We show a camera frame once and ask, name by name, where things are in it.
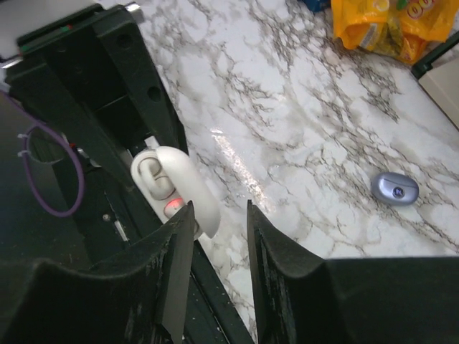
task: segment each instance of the yellow bag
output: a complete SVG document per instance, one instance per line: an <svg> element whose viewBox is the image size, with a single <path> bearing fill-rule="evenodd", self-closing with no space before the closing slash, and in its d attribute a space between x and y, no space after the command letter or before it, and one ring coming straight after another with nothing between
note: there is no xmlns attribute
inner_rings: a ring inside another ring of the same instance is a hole
<svg viewBox="0 0 459 344"><path fill-rule="evenodd" d="M331 0L333 31L347 49L415 63L429 41L444 42L459 0Z"/></svg>

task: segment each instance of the cable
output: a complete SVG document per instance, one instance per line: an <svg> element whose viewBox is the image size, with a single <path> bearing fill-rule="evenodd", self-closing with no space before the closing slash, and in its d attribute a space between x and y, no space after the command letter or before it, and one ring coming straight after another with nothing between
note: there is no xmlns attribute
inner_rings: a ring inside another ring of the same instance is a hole
<svg viewBox="0 0 459 344"><path fill-rule="evenodd" d="M11 98L8 94L6 94L3 91L0 91L2 94L5 95L5 98L17 109L19 112L21 112L25 117L29 118L34 124L32 127L30 127L25 136L22 136L23 139L23 152L22 152L22 160L24 162L24 170L26 171L26 177L27 181L29 182L30 189L32 190L32 193L34 194L35 198L37 199L38 203L40 206L43 207L44 210L46 210L48 213L51 215L54 215L56 217L68 217L73 215L78 207L80 206L83 198L83 194L85 192L85 176L83 174L83 169L81 167L80 160L78 159L77 154L71 149L71 147L67 144L67 142L53 129L49 128L47 125L44 123L38 121L37 119L33 118L29 113L27 113L21 106L16 104L16 102ZM40 128L43 130L45 133L47 133L49 136L51 136L57 143L59 143L65 151L68 153L70 159L72 159L73 165L75 167L75 170L77 171L77 177L78 177L78 193L77 193L77 198L75 199L75 202L73 206L66 210L66 211L57 211L53 209L48 203L43 199L42 195L40 195L37 186L35 185L34 179L32 178L32 170L30 168L30 159L29 159L29 154L28 154L28 147L29 147L29 138L30 134L35 128Z"/></svg>

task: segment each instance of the white earbud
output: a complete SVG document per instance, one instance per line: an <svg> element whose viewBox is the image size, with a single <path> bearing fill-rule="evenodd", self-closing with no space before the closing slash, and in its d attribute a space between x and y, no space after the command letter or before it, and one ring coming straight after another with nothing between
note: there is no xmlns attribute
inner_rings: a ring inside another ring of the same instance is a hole
<svg viewBox="0 0 459 344"><path fill-rule="evenodd" d="M138 170L155 199L167 199L175 191L174 185L168 177L155 178L161 172L161 164L155 158L142 160L138 165Z"/></svg>

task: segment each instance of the screw hole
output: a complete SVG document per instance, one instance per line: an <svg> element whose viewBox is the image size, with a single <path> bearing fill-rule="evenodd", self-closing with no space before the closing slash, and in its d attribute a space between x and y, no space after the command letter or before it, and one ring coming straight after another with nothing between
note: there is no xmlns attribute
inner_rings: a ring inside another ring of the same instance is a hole
<svg viewBox="0 0 459 344"><path fill-rule="evenodd" d="M161 100L161 90L157 88L156 86L150 87L148 89L147 95L154 102L158 102L159 100Z"/></svg>
<svg viewBox="0 0 459 344"><path fill-rule="evenodd" d="M120 34L116 39L116 44L122 49L128 49L133 43L132 37L128 34Z"/></svg>

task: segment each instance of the white marble table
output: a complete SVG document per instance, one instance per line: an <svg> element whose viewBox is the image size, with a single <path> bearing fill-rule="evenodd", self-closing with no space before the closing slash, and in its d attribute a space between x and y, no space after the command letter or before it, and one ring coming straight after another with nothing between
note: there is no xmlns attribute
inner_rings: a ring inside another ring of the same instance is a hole
<svg viewBox="0 0 459 344"><path fill-rule="evenodd" d="M296 0L143 0L141 30L221 201L201 238L255 334L247 255L252 199L321 257L459 252L459 132L391 59L344 51L331 13ZM381 171L420 185L414 206L376 202Z"/></svg>

